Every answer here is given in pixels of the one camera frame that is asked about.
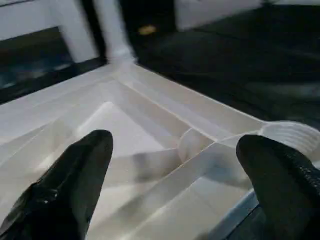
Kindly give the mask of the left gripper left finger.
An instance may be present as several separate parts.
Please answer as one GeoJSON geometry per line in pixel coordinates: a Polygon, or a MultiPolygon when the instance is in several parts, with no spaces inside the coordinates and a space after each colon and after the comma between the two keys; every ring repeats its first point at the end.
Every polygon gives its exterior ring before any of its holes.
{"type": "Polygon", "coordinates": [[[113,153],[112,133],[96,129],[69,145],[17,198],[2,240],[84,240],[113,153]]]}

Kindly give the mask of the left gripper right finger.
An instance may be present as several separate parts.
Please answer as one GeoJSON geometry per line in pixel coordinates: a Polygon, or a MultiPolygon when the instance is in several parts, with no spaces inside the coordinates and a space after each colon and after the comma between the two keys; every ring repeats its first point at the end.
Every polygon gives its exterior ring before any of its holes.
{"type": "Polygon", "coordinates": [[[320,238],[320,171],[298,150],[261,135],[244,135],[236,156],[279,240],[320,238]]]}

